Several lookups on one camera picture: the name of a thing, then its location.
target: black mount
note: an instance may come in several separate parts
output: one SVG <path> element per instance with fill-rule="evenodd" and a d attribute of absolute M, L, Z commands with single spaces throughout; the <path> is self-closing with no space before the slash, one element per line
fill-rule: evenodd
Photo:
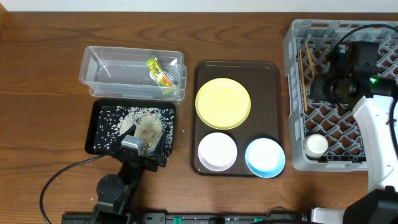
<path fill-rule="evenodd" d="M 313 79 L 310 98 L 347 103 L 352 110 L 363 96 L 395 97 L 398 93 L 396 81 L 377 74 L 378 50 L 378 43 L 356 41 L 347 43 L 344 53 L 329 52 L 329 69 Z"/>
<path fill-rule="evenodd" d="M 117 175 L 108 174 L 98 182 L 92 224 L 141 223 L 138 213 L 131 210 L 131 200 L 145 170 L 156 172 L 158 166 L 166 166 L 165 137 L 170 130 L 163 132 L 150 158 L 140 157 L 137 149 L 122 145 L 122 140 L 127 135 L 133 136 L 135 131 L 136 125 L 131 126 L 111 148 L 111 156 L 122 162 L 122 167 Z"/>
<path fill-rule="evenodd" d="M 345 210 L 343 224 L 393 223 L 397 217 L 397 202 L 398 193 L 394 187 L 373 190 Z"/>

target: yellow plate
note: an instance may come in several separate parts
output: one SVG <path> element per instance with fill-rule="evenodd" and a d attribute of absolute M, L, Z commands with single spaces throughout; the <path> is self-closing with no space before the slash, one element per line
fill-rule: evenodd
<path fill-rule="evenodd" d="M 199 118 L 212 128 L 227 130 L 239 126 L 249 116 L 250 96 L 237 81 L 216 78 L 198 91 L 195 107 Z"/>

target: wood grain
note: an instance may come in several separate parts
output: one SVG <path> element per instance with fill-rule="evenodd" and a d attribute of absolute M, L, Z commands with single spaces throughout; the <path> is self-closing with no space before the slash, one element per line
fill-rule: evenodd
<path fill-rule="evenodd" d="M 265 213 L 280 205 L 345 208 L 367 189 L 367 173 L 299 172 L 290 162 L 289 92 L 282 40 L 294 19 L 398 20 L 398 14 L 11 12 L 0 38 L 1 223 L 43 223 L 39 194 L 61 168 L 90 158 L 84 143 L 95 98 L 79 82 L 90 45 L 178 50 L 188 68 L 167 167 L 146 172 L 134 199 L 168 212 Z M 189 164 L 193 71 L 203 60 L 269 61 L 280 69 L 287 167 L 272 179 L 203 177 Z M 45 195 L 53 223 L 90 212 L 96 184 L 120 163 L 102 158 L 58 177 Z"/>
<path fill-rule="evenodd" d="M 4 21 L 6 20 L 7 14 L 8 14 L 8 12 L 7 12 L 6 8 L 4 8 L 4 6 L 0 3 L 0 33 L 2 30 L 2 25 L 4 24 Z"/>

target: gray dish rack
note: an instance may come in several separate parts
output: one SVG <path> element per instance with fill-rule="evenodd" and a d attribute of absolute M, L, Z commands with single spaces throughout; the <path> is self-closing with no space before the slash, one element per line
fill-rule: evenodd
<path fill-rule="evenodd" d="M 326 53 L 337 40 L 359 26 L 375 23 L 398 26 L 398 22 L 391 21 L 331 20 L 295 20 L 290 26 L 283 41 L 283 48 L 285 75 L 288 78 L 290 93 L 290 151 L 292 164 L 297 170 L 350 172 L 368 169 L 361 133 L 352 112 L 308 98 L 312 75 L 304 42 L 308 42 L 316 73 L 319 73 L 327 68 Z M 351 34 L 341 47 L 345 47 L 344 44 L 347 42 L 359 40 L 379 43 L 379 75 L 398 80 L 398 34 L 386 28 L 363 29 Z M 299 47 L 302 48 L 305 69 L 307 112 L 304 112 Z M 328 150 L 317 161 L 309 159 L 303 148 L 305 137 L 315 133 L 324 135 L 329 142 Z"/>

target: blue bowl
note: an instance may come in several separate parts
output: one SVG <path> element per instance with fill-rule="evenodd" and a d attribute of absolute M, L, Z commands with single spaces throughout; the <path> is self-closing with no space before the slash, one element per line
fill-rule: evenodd
<path fill-rule="evenodd" d="M 251 172 L 263 178 L 276 177 L 283 171 L 286 163 L 282 147 L 268 138 L 251 142 L 246 149 L 245 160 Z"/>

